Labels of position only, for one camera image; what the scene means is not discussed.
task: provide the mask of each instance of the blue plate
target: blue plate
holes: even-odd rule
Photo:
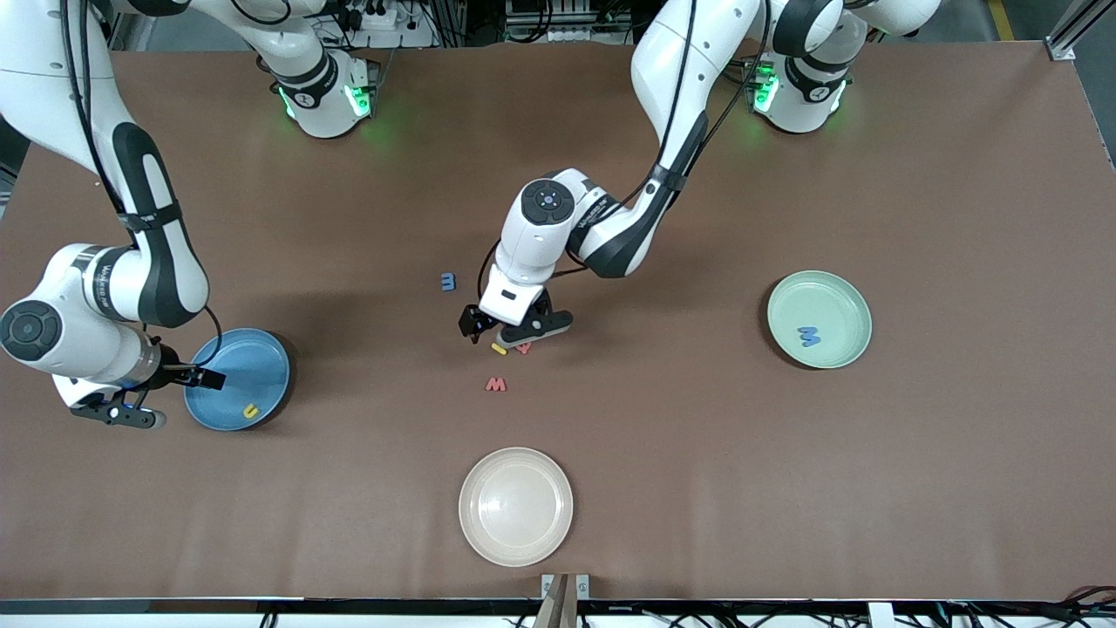
[[[194,363],[209,358],[217,339],[205,344]],[[279,339],[252,329],[230,330],[221,351],[205,365],[225,377],[224,388],[185,389],[186,409],[210,429],[233,432],[252,427],[282,404],[290,386],[290,358]]]

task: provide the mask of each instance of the brown table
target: brown table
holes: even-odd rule
[[[655,151],[631,48],[402,51],[375,122],[298,131],[250,55],[122,55],[227,329],[297,347],[286,412],[158,433],[70,417],[0,360],[0,596],[1060,598],[1116,580],[1116,177],[1074,69],[1037,44],[869,46],[836,118],[734,113],[624,280],[557,279],[578,318],[523,357],[458,335],[520,186],[617,194]],[[716,112],[730,88],[712,99]],[[0,224],[0,302],[75,241],[122,243],[94,177],[32,149]],[[824,268],[875,337],[796,368],[766,290]],[[461,287],[443,293],[439,274]],[[164,335],[190,356],[198,319]],[[507,394],[484,392],[506,377]],[[535,447],[566,543],[503,569],[461,534],[469,468]]]

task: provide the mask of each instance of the metal frame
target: metal frame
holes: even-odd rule
[[[1074,46],[1114,6],[1116,0],[1075,0],[1046,38],[1050,59],[1066,61],[1077,58]]]

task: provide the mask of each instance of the velcro strap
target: velcro strap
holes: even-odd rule
[[[138,233],[140,231],[158,229],[167,222],[181,219],[182,207],[179,206],[177,201],[174,201],[166,206],[156,209],[152,213],[121,213],[117,214],[117,218],[121,220],[121,224],[124,224],[124,228]]]
[[[655,167],[651,170],[651,177],[662,181],[664,187],[674,192],[681,192],[682,187],[686,185],[685,174],[667,170],[657,163],[655,164]]]

